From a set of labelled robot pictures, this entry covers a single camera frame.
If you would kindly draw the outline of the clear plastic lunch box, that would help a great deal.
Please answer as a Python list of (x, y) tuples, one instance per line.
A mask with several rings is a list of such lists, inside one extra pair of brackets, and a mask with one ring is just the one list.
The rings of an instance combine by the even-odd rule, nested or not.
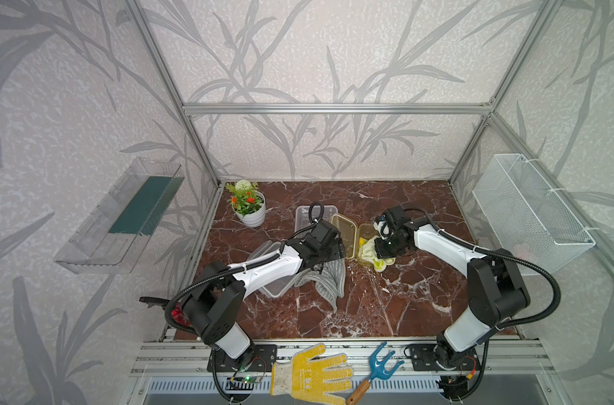
[[(291, 238), (298, 238), (300, 240), (305, 239), (309, 236), (313, 231), (316, 230), (315, 227), (312, 227), (313, 224), (310, 224), (308, 220), (308, 208), (309, 205), (299, 206), (295, 212), (295, 231), (292, 234)], [(321, 222), (325, 222), (330, 225), (333, 230), (339, 232), (337, 227), (335, 227), (331, 223), (331, 218), (334, 214), (338, 213), (338, 209), (334, 205), (324, 205), (324, 215)]]

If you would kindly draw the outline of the green yellow cloth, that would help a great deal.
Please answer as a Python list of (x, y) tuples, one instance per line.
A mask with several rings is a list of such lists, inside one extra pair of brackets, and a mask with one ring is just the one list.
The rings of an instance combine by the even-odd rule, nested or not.
[(370, 239), (359, 239), (359, 249), (357, 260), (366, 267), (372, 267), (376, 273), (382, 273), (388, 266), (395, 263), (395, 258), (380, 258), (376, 251), (375, 242), (381, 241), (378, 236), (373, 236)]

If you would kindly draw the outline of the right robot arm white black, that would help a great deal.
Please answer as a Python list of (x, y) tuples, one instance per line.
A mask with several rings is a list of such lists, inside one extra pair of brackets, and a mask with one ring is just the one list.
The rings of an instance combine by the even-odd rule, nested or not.
[[(553, 275), (504, 249), (491, 251), (463, 241), (424, 218), (404, 224), (389, 224), (386, 219), (378, 219), (374, 229), (379, 233), (374, 243), (379, 258), (396, 258), (408, 250), (426, 251), (467, 279), (467, 309), (437, 337), (434, 359), (444, 370), (457, 368), (476, 346), (485, 344), (498, 331), (543, 320), (560, 305), (562, 293)], [(543, 276), (553, 296), (544, 310), (515, 318), (531, 305), (521, 266)]]

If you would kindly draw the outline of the teal garden hand fork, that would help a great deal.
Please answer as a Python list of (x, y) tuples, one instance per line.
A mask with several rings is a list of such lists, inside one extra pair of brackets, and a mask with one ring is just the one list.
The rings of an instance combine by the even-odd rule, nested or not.
[(391, 350), (387, 356), (385, 356), (383, 359), (379, 359), (378, 356), (381, 350), (386, 347), (386, 344), (386, 341), (382, 342), (379, 347), (371, 354), (371, 356), (369, 356), (370, 374), (347, 398), (347, 405), (358, 404), (360, 399), (365, 395), (365, 393), (369, 391), (372, 381), (374, 381), (375, 379), (380, 379), (382, 381), (389, 380), (404, 364), (404, 361), (400, 360), (393, 366), (391, 370), (388, 371), (386, 369), (386, 364), (396, 354), (396, 351)]

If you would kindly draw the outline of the red black spray bottle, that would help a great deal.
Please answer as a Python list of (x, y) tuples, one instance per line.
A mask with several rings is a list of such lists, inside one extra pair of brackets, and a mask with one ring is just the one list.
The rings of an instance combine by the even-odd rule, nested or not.
[[(141, 296), (139, 298), (139, 301), (141, 303), (146, 304), (148, 306), (148, 308), (151, 308), (153, 306), (158, 306), (158, 307), (161, 307), (162, 309), (165, 309), (165, 307), (169, 303), (169, 301), (167, 299), (151, 297), (151, 296)], [(189, 322), (189, 320), (186, 317), (186, 315), (184, 314), (184, 312), (182, 311), (182, 309), (180, 308), (180, 304), (179, 303), (176, 304), (175, 309), (173, 310), (173, 312), (171, 312), (171, 316), (175, 320), (175, 322), (180, 324), (180, 325), (183, 325), (185, 327), (190, 327), (192, 325)]]

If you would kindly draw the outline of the white flower pot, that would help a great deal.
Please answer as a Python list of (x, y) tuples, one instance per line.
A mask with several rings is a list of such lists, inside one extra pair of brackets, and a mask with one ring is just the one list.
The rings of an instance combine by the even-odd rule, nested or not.
[(243, 201), (241, 205), (248, 205), (246, 212), (241, 214), (239, 210), (235, 211), (238, 219), (249, 228), (256, 228), (262, 225), (266, 218), (266, 199), (260, 192), (252, 192), (250, 198), (254, 198), (255, 202)]

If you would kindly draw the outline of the green artificial plant with flowers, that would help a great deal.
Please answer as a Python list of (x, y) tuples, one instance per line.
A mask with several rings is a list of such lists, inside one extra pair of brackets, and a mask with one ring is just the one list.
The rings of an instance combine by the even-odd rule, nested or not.
[(246, 212), (248, 205), (241, 205), (243, 201), (248, 203), (254, 203), (255, 199), (250, 198), (252, 192), (258, 192), (259, 186), (256, 182), (250, 182), (248, 180), (239, 180), (234, 183), (226, 183), (225, 189), (231, 193), (230, 204), (231, 208), (239, 210), (241, 214)]

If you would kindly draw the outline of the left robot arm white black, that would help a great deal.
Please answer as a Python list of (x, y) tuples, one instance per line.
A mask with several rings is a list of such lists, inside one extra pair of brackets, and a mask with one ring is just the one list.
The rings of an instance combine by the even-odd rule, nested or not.
[(317, 221), (282, 241), (278, 249), (252, 261), (210, 263), (196, 283), (170, 299), (165, 320), (175, 329), (197, 335), (211, 349), (240, 361), (252, 354), (254, 347), (237, 323), (245, 298), (277, 279), (343, 258), (340, 231), (328, 221)]

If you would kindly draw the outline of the clear acrylic wall shelf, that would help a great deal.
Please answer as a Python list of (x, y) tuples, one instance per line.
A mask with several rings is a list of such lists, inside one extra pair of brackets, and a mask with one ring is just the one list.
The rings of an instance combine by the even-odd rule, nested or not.
[(54, 262), (74, 274), (131, 273), (184, 180), (178, 163), (134, 159)]

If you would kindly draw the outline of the grey striped cleaning cloth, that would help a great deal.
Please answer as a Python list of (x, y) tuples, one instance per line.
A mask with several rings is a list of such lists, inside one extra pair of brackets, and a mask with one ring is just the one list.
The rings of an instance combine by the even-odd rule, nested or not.
[(346, 280), (345, 259), (324, 263), (321, 268), (310, 268), (300, 272), (293, 287), (301, 287), (313, 282), (318, 294), (337, 312), (337, 300), (344, 297)]

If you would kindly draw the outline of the yellow work glove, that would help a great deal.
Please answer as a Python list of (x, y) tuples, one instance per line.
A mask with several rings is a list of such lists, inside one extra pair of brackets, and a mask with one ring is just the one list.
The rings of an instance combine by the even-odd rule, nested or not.
[(325, 356), (325, 352), (325, 344), (316, 344), (288, 362), (275, 363), (270, 394), (289, 395), (307, 403), (344, 405), (346, 400), (338, 393), (352, 388), (353, 369), (346, 354)]

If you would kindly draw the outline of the clear lunch box lid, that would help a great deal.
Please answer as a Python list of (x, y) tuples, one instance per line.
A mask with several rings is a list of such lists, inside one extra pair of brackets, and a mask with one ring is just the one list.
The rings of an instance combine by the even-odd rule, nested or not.
[[(258, 248), (251, 253), (247, 261), (254, 262), (258, 261), (259, 258), (271, 257), (279, 252), (280, 247), (280, 242), (263, 242), (261, 246), (258, 246)], [(271, 263), (264, 264), (259, 268), (248, 270), (245, 273), (245, 297), (247, 298), (260, 288), (276, 280), (295, 276), (300, 269), (301, 263), (302, 261), (298, 253), (290, 246), (286, 246), (280, 258), (277, 258)]]

